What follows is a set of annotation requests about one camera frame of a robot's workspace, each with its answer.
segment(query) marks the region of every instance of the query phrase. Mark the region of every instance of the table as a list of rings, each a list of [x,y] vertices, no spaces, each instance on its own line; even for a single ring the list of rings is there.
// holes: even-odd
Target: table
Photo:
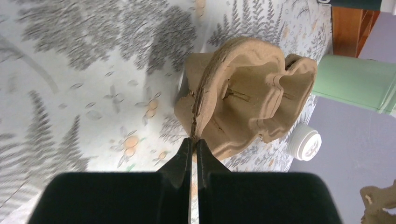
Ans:
[[[24,223],[66,171],[159,169],[186,136],[173,114],[183,61],[244,35],[319,60],[331,11],[316,0],[5,0],[0,6],[0,222]],[[296,123],[308,123],[311,96]],[[290,134],[224,163],[288,171]],[[198,223],[196,177],[192,223]]]

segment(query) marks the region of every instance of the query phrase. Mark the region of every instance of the fern pattern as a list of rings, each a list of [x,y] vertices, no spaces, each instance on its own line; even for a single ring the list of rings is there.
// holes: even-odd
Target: fern pattern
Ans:
[[[226,167],[228,168],[236,168],[239,165],[244,165],[248,163],[251,158],[259,152],[260,148],[258,146],[248,147],[246,150],[243,150],[238,156],[233,156],[226,162]]]
[[[55,147],[42,98],[36,91],[29,96],[34,116],[25,141],[12,141],[12,133],[0,134],[0,221],[41,192],[56,174],[86,171],[90,160],[78,147],[79,116]]]
[[[308,15],[311,20],[311,9],[310,9],[310,1],[309,0],[286,0],[286,2],[291,3],[292,10],[298,10],[296,18],[299,19],[302,15]]]
[[[318,32],[316,33],[315,37],[312,40],[312,45],[308,49],[308,54],[309,57],[319,61],[323,54],[326,52],[326,46],[327,46],[327,37],[326,37],[326,31],[325,31],[325,24],[322,23],[322,25],[319,27]]]
[[[118,48],[125,61],[136,56],[139,70],[148,65],[149,75],[166,59],[180,71],[197,38],[191,14],[167,0],[10,1],[24,7],[18,19],[27,24],[23,40],[35,41],[37,52],[53,49],[67,56],[76,70],[107,61]]]
[[[272,0],[249,0],[242,2],[242,17],[239,17],[238,2],[234,0],[231,12],[231,23],[228,16],[223,17],[223,24],[218,23],[208,43],[216,47],[221,46],[228,39],[238,36],[249,36],[280,45],[284,23],[282,23],[283,4],[279,15],[275,17]],[[263,6],[267,5],[267,15],[263,14]]]
[[[160,139],[164,142],[175,145],[176,143],[180,143],[180,141],[186,137],[188,137],[187,133],[176,116],[174,114],[167,114],[160,131]]]

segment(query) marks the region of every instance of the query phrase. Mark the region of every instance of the white bottle cap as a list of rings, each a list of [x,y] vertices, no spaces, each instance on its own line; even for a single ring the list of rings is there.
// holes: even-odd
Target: white bottle cap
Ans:
[[[315,129],[298,124],[291,133],[287,152],[298,160],[309,161],[318,153],[321,145],[322,138]]]

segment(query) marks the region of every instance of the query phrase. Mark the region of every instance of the grey leaf print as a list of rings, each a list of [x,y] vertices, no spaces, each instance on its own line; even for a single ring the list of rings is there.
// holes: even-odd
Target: grey leaf print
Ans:
[[[124,138],[126,138],[126,137],[128,136],[128,131],[127,131],[127,129],[126,129],[124,126],[121,126],[121,127],[120,127],[120,133],[121,133],[121,135],[122,135]]]
[[[72,86],[70,87],[70,89],[71,89],[71,90],[76,90],[76,89],[80,88],[80,87],[83,86],[83,85],[84,85],[84,83],[76,83],[76,84],[72,85]]]
[[[23,55],[17,50],[7,47],[4,42],[0,42],[0,63],[5,62],[7,60],[18,60]]]
[[[61,109],[61,110],[64,109],[64,108],[66,108],[66,107],[67,107],[66,104],[60,104],[60,105],[58,106],[58,108]]]
[[[59,91],[58,85],[55,83],[52,77],[47,73],[47,71],[42,66],[40,66],[36,61],[34,61],[30,56],[24,54],[21,50],[19,50],[5,37],[0,35],[0,63],[9,59],[11,60],[21,59],[37,74],[39,74],[44,79],[44,81],[47,82],[48,86],[52,90],[52,93],[55,94]]]
[[[83,154],[78,147],[78,130],[80,127],[80,116],[74,118],[73,125],[63,137],[59,149],[54,158],[54,162],[59,164],[60,171],[86,171],[88,168],[88,158],[83,158]]]
[[[3,133],[3,134],[0,134],[0,141],[4,141],[4,140],[9,140],[9,139],[12,139],[12,138],[15,138],[15,134],[12,134],[12,133]]]
[[[268,41],[274,45],[279,45],[281,41],[281,34],[284,24],[281,25],[283,4],[281,5],[278,18],[274,20],[274,5],[273,0],[268,1],[268,10],[266,16],[263,15],[263,0],[253,0],[252,7],[248,0],[242,2],[242,20],[239,17],[237,8],[237,0],[234,0],[231,24],[228,17],[224,14],[223,24],[218,23],[216,30],[209,38],[208,43],[216,47],[224,44],[226,40],[238,37],[249,36],[255,37],[264,41]]]
[[[149,123],[149,120],[146,118],[146,116],[143,116],[142,121],[144,126],[146,126]]]
[[[122,150],[124,150],[124,147],[122,146],[122,144],[120,144],[120,145],[116,145],[116,146],[111,146],[110,150],[115,151],[115,152],[121,152]]]
[[[156,163],[155,163],[155,165],[154,166],[156,166],[156,165],[158,165],[162,160],[159,160],[159,159],[154,159],[153,160],[153,162],[155,162],[155,161],[157,161]]]
[[[139,103],[136,103],[135,104],[135,106],[137,106],[137,107],[146,107],[146,106],[148,106],[149,104],[147,103],[147,102],[139,102]]]
[[[97,60],[106,61],[120,34],[118,0],[67,1],[13,0],[26,4],[18,12],[26,28],[23,40],[35,41],[35,50],[54,49],[65,54],[69,65],[84,70]]]
[[[123,155],[120,159],[120,161],[118,162],[117,168],[119,168],[123,163],[128,162],[129,159],[126,155]]]
[[[17,76],[15,74],[8,77],[7,88],[8,93],[15,93],[17,91]]]
[[[290,2],[293,1],[291,4],[291,9],[294,10],[297,6],[297,3],[299,3],[298,5],[302,6],[302,8],[298,9],[298,14],[296,15],[296,19],[299,19],[299,17],[303,14],[308,14],[309,19],[311,20],[311,14],[310,14],[310,5],[309,5],[309,1],[308,0],[286,0],[285,2]]]
[[[110,86],[110,95],[112,95],[113,97],[115,96],[115,85],[113,84],[113,85],[111,85]]]
[[[127,135],[127,136],[131,136],[131,135],[133,135],[133,134],[134,134],[136,131],[137,131],[137,130],[131,131],[130,133],[128,133],[128,135]]]
[[[105,74],[105,77],[109,77],[109,76],[111,76],[113,73],[114,73],[114,71],[110,71],[110,72],[108,72],[108,73]]]
[[[248,147],[243,150],[241,153],[234,155],[230,158],[230,160],[225,164],[228,168],[234,168],[236,166],[240,166],[251,161],[251,157],[258,153],[259,148],[257,146]]]
[[[29,92],[34,106],[34,117],[25,142],[0,147],[0,217],[26,203],[42,191],[60,172],[85,171],[89,158],[81,158],[78,151],[79,116],[63,138],[60,147],[54,147],[51,125],[39,94]],[[12,139],[12,134],[2,135]]]
[[[120,113],[121,112],[121,107],[120,104],[114,99],[113,101],[113,109],[116,113]]]
[[[12,1],[28,7],[18,13],[18,22],[26,24],[23,40],[35,41],[36,51],[66,55],[77,70],[106,61],[119,47],[125,61],[135,56],[138,69],[148,65],[148,74],[162,69],[165,58],[179,71],[197,38],[191,14],[167,0]]]
[[[9,18],[7,15],[0,14],[0,23],[7,21]]]
[[[327,38],[325,32],[325,24],[322,25],[318,29],[318,33],[316,37],[312,40],[312,45],[308,49],[309,57],[318,61],[323,56],[323,53],[326,51],[327,46]]]
[[[172,145],[187,137],[187,133],[174,114],[167,114],[160,131],[160,139]]]
[[[299,38],[299,36],[296,35],[293,37],[292,40],[286,42],[286,44],[284,45],[284,47],[288,47],[287,48],[288,50],[285,51],[286,55],[287,54],[295,54],[297,52],[298,45],[299,45],[298,38]]]
[[[110,86],[110,94],[105,95],[103,98],[112,100],[112,107],[116,113],[121,112],[120,103],[124,101],[124,96],[121,93],[116,93],[114,84]]]
[[[88,119],[91,120],[99,120],[102,118],[102,114],[99,113],[98,111],[88,111],[86,116]]]
[[[155,96],[154,99],[158,98],[161,95],[161,92],[158,92]]]
[[[150,101],[151,100],[151,96],[152,96],[151,87],[149,86],[149,87],[146,88],[146,97],[145,97],[146,101]]]
[[[128,82],[128,85],[130,86],[137,86],[139,83],[136,80],[131,80]]]
[[[122,93],[118,93],[114,96],[114,99],[118,102],[121,103],[122,101],[124,101],[125,97]]]
[[[96,104],[96,102],[88,103],[87,106],[85,106],[85,108],[91,108],[91,107],[93,107],[95,104]]]
[[[191,13],[180,7],[172,6],[165,12],[164,21],[155,31],[148,57],[147,74],[160,70],[169,58],[175,72],[179,72],[186,57],[192,52],[192,42],[197,38],[195,26],[191,22]]]

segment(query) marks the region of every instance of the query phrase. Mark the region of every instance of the purple wall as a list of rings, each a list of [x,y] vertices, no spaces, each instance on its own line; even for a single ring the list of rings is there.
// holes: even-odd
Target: purple wall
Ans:
[[[396,63],[396,16],[381,13],[361,58]],[[345,224],[360,223],[362,187],[387,187],[396,179],[396,119],[320,98],[309,122],[322,136],[309,162],[294,160],[290,171],[319,175]]]
[[[381,13],[359,58],[396,63],[396,16]]]

